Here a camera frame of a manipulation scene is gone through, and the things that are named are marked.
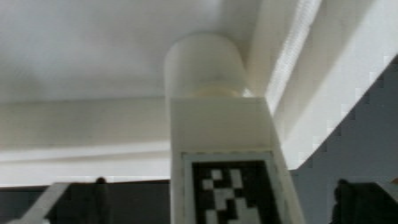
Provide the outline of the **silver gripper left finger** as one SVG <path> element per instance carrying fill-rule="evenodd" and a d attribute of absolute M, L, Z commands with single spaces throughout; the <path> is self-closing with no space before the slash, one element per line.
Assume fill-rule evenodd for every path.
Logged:
<path fill-rule="evenodd" d="M 54 183 L 6 224 L 111 224 L 108 183 Z"/>

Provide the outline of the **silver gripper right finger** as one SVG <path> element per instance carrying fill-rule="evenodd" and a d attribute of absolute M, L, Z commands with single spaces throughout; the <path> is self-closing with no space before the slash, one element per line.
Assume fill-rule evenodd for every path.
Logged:
<path fill-rule="evenodd" d="M 328 224 L 398 224 L 398 202 L 374 182 L 340 179 Z"/>

